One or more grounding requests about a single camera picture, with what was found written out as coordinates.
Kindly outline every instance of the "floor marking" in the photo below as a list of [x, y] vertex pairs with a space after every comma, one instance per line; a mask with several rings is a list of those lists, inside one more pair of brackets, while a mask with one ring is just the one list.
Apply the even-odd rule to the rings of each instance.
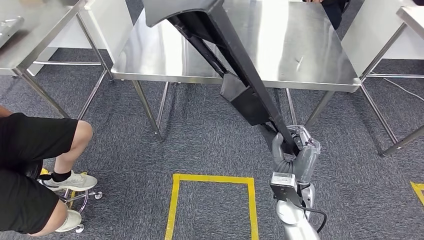
[[40, 175], [49, 174], [49, 171], [45, 168], [41, 169]]
[[250, 217], [250, 235], [251, 240], [259, 240], [258, 217], [256, 213], [255, 200], [255, 180], [252, 177], [237, 176], [213, 176], [213, 175], [194, 175], [180, 174], [172, 175], [172, 193], [169, 204], [168, 223], [166, 225], [165, 240], [172, 240], [175, 225], [175, 216], [177, 213], [178, 194], [180, 190], [180, 181], [192, 182], [214, 182], [214, 183], [230, 183], [230, 184], [246, 184], [249, 197], [249, 217]]
[[424, 183], [414, 183], [411, 181], [410, 183], [419, 200], [421, 201], [422, 205], [424, 205]]

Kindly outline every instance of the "knee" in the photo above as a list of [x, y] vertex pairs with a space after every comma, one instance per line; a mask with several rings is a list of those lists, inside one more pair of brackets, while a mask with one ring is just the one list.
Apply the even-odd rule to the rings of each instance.
[[39, 237], [53, 233], [64, 224], [67, 217], [68, 207], [65, 205], [65, 203], [59, 200], [44, 228], [37, 233], [30, 234], [30, 236]]
[[93, 128], [90, 123], [86, 121], [78, 121], [75, 130], [75, 136], [73, 138], [73, 143], [79, 145], [86, 145], [93, 137]]

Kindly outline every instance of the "robotic hand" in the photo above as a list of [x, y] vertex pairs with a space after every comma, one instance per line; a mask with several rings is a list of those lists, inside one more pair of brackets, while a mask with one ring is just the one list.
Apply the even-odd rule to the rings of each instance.
[[[302, 125], [287, 126], [293, 139], [300, 146], [300, 153], [294, 160], [284, 158], [281, 148], [283, 136], [278, 133], [272, 140], [274, 172], [271, 188], [277, 199], [276, 212], [283, 221], [285, 240], [319, 240], [318, 233], [323, 229], [327, 215], [312, 209], [315, 187], [310, 182], [315, 162], [320, 154], [321, 145], [313, 139]], [[311, 212], [324, 215], [318, 231], [310, 225]]]

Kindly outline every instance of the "black shorts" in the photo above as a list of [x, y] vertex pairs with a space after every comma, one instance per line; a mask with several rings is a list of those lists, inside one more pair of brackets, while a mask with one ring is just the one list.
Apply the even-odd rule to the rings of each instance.
[[0, 118], [0, 231], [35, 234], [47, 224], [59, 198], [23, 170], [69, 152], [77, 123], [22, 113]]

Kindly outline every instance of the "table leg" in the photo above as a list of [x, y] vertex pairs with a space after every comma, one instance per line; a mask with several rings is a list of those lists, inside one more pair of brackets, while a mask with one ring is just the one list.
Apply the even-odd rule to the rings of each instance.
[[407, 143], [413, 141], [414, 139], [416, 139], [416, 138], [418, 138], [418, 137], [420, 137], [422, 135], [424, 135], [424, 125], [422, 125], [420, 128], [418, 128], [417, 130], [415, 130], [413, 133], [409, 134], [404, 139], [402, 139], [399, 142], [395, 143], [393, 146], [391, 146], [388, 149], [386, 149], [385, 151], [383, 151], [381, 153], [381, 155], [383, 157], [388, 157], [391, 154], [393, 154], [394, 152], [396, 152], [397, 150], [401, 149]]
[[109, 74], [109, 76], [113, 79], [112, 77], [112, 73], [109, 70], [108, 66], [106, 65], [105, 60], [103, 59], [102, 55], [99, 52], [99, 49], [96, 46], [96, 43], [94, 42], [92, 36], [90, 35], [86, 24], [84, 23], [83, 19], [81, 18], [80, 13], [76, 14], [76, 19], [78, 19], [78, 23], [79, 26], [81, 26], [82, 31], [85, 34], [85, 37], [87, 37], [88, 43], [90, 44], [91, 48], [93, 49], [94, 53], [96, 54], [97, 58], [100, 60], [101, 65], [103, 66], [103, 68], [107, 71], [107, 73]]
[[161, 127], [162, 114], [164, 113], [165, 101], [167, 100], [169, 82], [165, 83], [165, 88], [163, 88], [162, 100], [160, 101], [159, 115], [157, 116], [156, 125], [157, 128]]
[[378, 52], [378, 54], [374, 57], [374, 59], [369, 63], [369, 65], [365, 68], [365, 70], [362, 73], [362, 76], [360, 76], [362, 82], [365, 81], [365, 78], [368, 74], [371, 73], [371, 71], [376, 67], [376, 65], [380, 62], [380, 60], [383, 58], [384, 54], [390, 49], [390, 47], [393, 45], [394, 42], [399, 38], [399, 36], [404, 32], [404, 30], [407, 28], [406, 23], [402, 23], [399, 28], [394, 32], [393, 36], [386, 42], [386, 44], [382, 47], [382, 49]]
[[392, 129], [389, 127], [389, 124], [387, 123], [386, 119], [384, 118], [382, 112], [377, 107], [376, 103], [374, 102], [371, 95], [368, 93], [367, 89], [365, 88], [364, 84], [361, 84], [360, 89], [362, 90], [363, 94], [365, 95], [366, 99], [368, 100], [369, 105], [371, 105], [372, 110], [374, 110], [375, 115], [377, 115], [377, 118], [380, 120], [381, 124], [383, 125], [385, 131], [389, 135], [391, 141], [395, 144], [398, 142], [398, 139], [396, 138], [395, 134], [393, 133]]
[[335, 91], [327, 91], [324, 96], [319, 101], [318, 105], [313, 110], [312, 114], [309, 116], [308, 120], [305, 123], [305, 128], [308, 129], [314, 124], [315, 120], [318, 118], [318, 115], [324, 110], [329, 100], [334, 95]]
[[105, 77], [106, 73], [107, 73], [107, 71], [106, 71], [106, 69], [104, 69], [103, 72], [100, 75], [100, 78], [97, 80], [93, 90], [91, 91], [90, 96], [88, 96], [87, 101], [84, 103], [84, 106], [82, 106], [81, 112], [78, 114], [78, 117], [76, 119], [78, 119], [78, 120], [83, 119], [83, 117], [86, 114], [87, 109], [89, 108], [90, 104], [92, 103], [94, 95], [96, 95], [97, 90], [99, 89], [100, 84], [102, 83], [103, 78]]
[[47, 92], [34, 81], [33, 77], [27, 71], [19, 71], [16, 72], [20, 77], [22, 77], [42, 98], [44, 98], [50, 105], [52, 105], [60, 115], [64, 118], [69, 119], [69, 115], [59, 106], [55, 100], [51, 96], [47, 94]]
[[149, 103], [147, 102], [146, 96], [143, 92], [142, 85], [137, 80], [132, 80], [132, 84], [134, 84], [135, 90], [141, 99], [141, 103], [147, 115], [148, 121], [150, 122], [151, 128], [153, 129], [153, 133], [156, 135], [157, 140], [162, 141], [161, 133], [159, 132], [158, 125], [155, 122], [155, 117], [153, 116], [152, 110], [150, 109]]
[[298, 121], [296, 119], [296, 112], [295, 112], [295, 108], [293, 107], [293, 101], [292, 101], [292, 95], [290, 94], [290, 89], [286, 88], [285, 92], [287, 93], [288, 108], [290, 109], [291, 120], [293, 122], [293, 125], [297, 125]]

